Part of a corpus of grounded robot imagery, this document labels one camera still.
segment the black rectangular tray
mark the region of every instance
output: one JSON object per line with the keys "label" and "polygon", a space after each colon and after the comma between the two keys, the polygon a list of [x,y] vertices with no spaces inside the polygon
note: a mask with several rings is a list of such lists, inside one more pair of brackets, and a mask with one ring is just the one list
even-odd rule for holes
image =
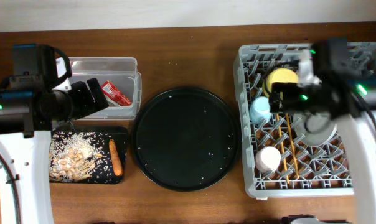
{"label": "black rectangular tray", "polygon": [[[119,126],[75,126],[74,132],[71,131],[72,128],[68,126],[62,126],[57,128],[55,131],[51,132],[52,141],[62,142],[63,138],[68,138],[73,134],[78,133],[93,133],[90,137],[92,138],[92,146],[102,147],[103,157],[102,163],[97,164],[95,171],[91,173],[91,177],[85,180],[74,182],[74,181],[65,181],[63,183],[77,183],[77,184],[118,184],[123,181],[125,176],[125,167],[126,167],[126,152],[128,146],[128,130],[124,127]],[[113,139],[116,144],[116,150],[119,155],[123,167],[123,175],[116,176],[113,172],[113,166],[109,150],[109,141]],[[49,159],[49,166],[52,165],[52,159]]]}

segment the yellow cup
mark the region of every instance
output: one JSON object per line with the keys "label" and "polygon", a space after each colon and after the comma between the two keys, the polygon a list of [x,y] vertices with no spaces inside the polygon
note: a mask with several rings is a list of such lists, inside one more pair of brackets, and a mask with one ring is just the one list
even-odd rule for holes
{"label": "yellow cup", "polygon": [[273,70],[266,77],[266,80],[263,82],[263,92],[267,97],[270,97],[265,90],[265,86],[267,86],[267,89],[272,92],[271,87],[273,83],[297,83],[298,81],[299,78],[294,71],[287,68],[278,68],[276,70]]}

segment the black plate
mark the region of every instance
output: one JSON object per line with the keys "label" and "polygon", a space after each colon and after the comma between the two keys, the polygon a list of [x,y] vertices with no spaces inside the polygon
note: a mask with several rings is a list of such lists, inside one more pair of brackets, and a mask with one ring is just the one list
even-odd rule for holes
{"label": "black plate", "polygon": [[[71,127],[62,126],[52,131],[52,141],[63,141],[63,138],[70,137],[73,132]],[[63,133],[62,137],[54,137],[54,134],[60,136],[60,132]],[[124,127],[117,126],[102,126],[102,127],[92,127],[92,126],[76,126],[75,133],[94,133],[91,137],[92,146],[102,147],[104,151],[104,157],[102,158],[103,163],[98,164],[95,171],[91,173],[91,178],[82,180],[78,184],[118,184],[123,181],[125,173],[126,164],[126,151],[128,146],[128,130]],[[123,175],[116,176],[112,168],[112,160],[109,153],[109,140],[113,139],[116,144],[116,150],[118,151],[119,159],[123,168]]]}
{"label": "black plate", "polygon": [[227,104],[199,88],[169,90],[138,113],[134,157],[144,174],[167,189],[193,191],[222,179],[240,155],[240,131]]}

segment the round tray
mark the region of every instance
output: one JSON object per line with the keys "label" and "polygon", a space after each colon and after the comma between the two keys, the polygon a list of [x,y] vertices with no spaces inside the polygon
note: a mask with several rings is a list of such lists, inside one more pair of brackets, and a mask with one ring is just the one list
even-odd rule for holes
{"label": "round tray", "polygon": [[227,104],[200,88],[178,88],[151,99],[132,131],[134,158],[167,189],[193,191],[221,180],[240,155],[237,119]]}

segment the green light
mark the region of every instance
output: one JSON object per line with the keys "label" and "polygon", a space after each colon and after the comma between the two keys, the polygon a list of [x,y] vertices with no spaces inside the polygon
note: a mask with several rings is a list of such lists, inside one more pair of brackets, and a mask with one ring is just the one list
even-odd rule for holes
{"label": "green light", "polygon": [[361,85],[361,84],[358,84],[357,85],[357,89],[360,91],[360,93],[362,93],[364,96],[366,96],[368,94],[368,91]]}

